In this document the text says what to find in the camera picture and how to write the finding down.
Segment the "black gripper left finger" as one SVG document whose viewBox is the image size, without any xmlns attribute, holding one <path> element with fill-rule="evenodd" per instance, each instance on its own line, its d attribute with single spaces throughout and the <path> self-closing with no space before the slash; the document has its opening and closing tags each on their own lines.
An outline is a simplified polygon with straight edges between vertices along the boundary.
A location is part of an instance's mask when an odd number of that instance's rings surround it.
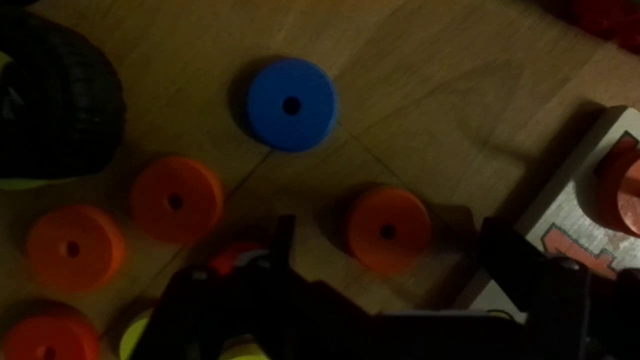
<svg viewBox="0 0 640 360">
<path fill-rule="evenodd" d="M 369 314 L 288 264 L 297 219 L 231 274 L 207 265 L 169 281 L 130 360 L 219 360 L 251 336 L 270 360 L 523 360 L 525 325 L 481 312 Z"/>
</svg>

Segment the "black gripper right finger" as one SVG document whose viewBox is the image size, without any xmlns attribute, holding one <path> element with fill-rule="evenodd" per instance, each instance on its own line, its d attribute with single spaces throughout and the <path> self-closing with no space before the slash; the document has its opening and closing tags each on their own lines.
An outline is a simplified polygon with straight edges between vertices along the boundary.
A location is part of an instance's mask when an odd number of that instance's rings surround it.
<svg viewBox="0 0 640 360">
<path fill-rule="evenodd" d="M 640 360 L 640 270 L 602 277 L 569 255 L 547 255 L 498 218 L 481 230 L 479 258 L 527 312 L 525 360 Z"/>
</svg>

